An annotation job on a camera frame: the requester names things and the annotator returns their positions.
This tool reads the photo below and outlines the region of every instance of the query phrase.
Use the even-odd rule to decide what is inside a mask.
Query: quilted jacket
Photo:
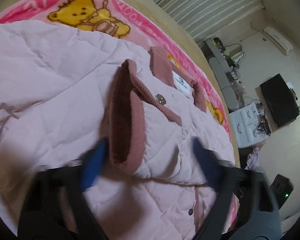
[[[0,24],[0,216],[16,234],[37,168],[63,166],[108,136],[109,159],[85,197],[109,239],[191,239],[215,200],[192,138],[234,163],[204,102],[160,47],[41,21]]]

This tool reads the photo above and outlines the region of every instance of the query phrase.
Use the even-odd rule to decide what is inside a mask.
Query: bear face
[[[68,3],[60,6],[58,11],[50,13],[48,19],[75,26],[96,11],[93,0],[68,0]]]

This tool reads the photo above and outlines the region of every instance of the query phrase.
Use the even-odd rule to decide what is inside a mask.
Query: black flat screen tv
[[[280,74],[262,83],[260,87],[278,127],[293,122],[300,115],[295,98]]]

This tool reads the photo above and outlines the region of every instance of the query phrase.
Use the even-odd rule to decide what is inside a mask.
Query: silver button
[[[163,106],[167,103],[166,99],[162,95],[157,94],[155,97],[157,98],[158,102]]]

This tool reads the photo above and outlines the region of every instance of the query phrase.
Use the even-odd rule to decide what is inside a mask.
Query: wall-mounted air conditioner
[[[264,34],[284,55],[288,56],[293,53],[293,45],[275,28],[266,27]]]

